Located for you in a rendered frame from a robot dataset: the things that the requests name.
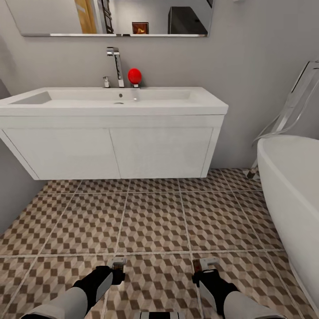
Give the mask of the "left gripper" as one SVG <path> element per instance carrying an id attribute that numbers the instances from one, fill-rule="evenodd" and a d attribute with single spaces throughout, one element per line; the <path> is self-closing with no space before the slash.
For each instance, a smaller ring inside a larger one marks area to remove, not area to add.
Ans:
<path id="1" fill-rule="evenodd" d="M 111 285 L 121 284 L 123 280 L 125 280 L 125 273 L 122 273 L 122 270 L 113 270 L 110 269 L 113 273 L 113 281 Z"/>

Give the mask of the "mousetrap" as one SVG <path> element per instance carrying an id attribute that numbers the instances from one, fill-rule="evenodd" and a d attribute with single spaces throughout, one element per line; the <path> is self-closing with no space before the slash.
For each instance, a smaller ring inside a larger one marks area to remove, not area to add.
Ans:
<path id="1" fill-rule="evenodd" d="M 114 270 L 122 270 L 122 273 L 124 273 L 124 266 L 123 265 L 114 265 L 113 269 Z"/>
<path id="2" fill-rule="evenodd" d="M 201 259 L 201 258 L 199 258 Z M 196 260 L 192 260 L 193 261 L 193 266 L 194 266 L 194 271 L 195 272 L 200 272 L 202 271 L 201 265 L 200 265 L 200 260 L 196 259 Z"/>

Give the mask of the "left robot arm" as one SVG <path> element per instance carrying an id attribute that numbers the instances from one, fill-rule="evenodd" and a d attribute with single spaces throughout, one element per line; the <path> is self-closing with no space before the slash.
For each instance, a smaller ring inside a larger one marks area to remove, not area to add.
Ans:
<path id="1" fill-rule="evenodd" d="M 124 256 L 109 257 L 106 266 L 96 266 L 69 290 L 35 307 L 20 319 L 84 319 L 111 285 L 121 284 L 125 280 L 125 273 L 114 270 L 113 266 L 126 264 Z"/>

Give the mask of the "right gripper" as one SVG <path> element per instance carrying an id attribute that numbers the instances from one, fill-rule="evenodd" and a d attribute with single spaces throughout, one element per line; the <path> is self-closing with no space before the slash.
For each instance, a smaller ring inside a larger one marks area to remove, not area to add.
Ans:
<path id="1" fill-rule="evenodd" d="M 212 269 L 212 270 L 208 270 L 208 271 L 215 271 L 215 273 L 218 274 L 218 270 L 217 269 Z M 203 276 L 204 272 L 205 271 L 195 272 L 194 275 L 192 276 L 193 283 L 196 284 L 198 288 L 200 287 L 199 286 L 199 281 L 200 281 L 201 277 Z"/>

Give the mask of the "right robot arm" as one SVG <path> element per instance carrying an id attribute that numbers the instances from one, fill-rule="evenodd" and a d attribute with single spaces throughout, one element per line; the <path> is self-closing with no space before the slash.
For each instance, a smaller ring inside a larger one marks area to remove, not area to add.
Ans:
<path id="1" fill-rule="evenodd" d="M 201 289 L 202 295 L 223 319 L 287 319 L 278 311 L 238 291 L 233 283 L 221 279 L 217 269 L 209 270 L 208 266 L 219 263 L 218 257 L 199 260 L 202 271 L 194 273 L 193 283 Z"/>

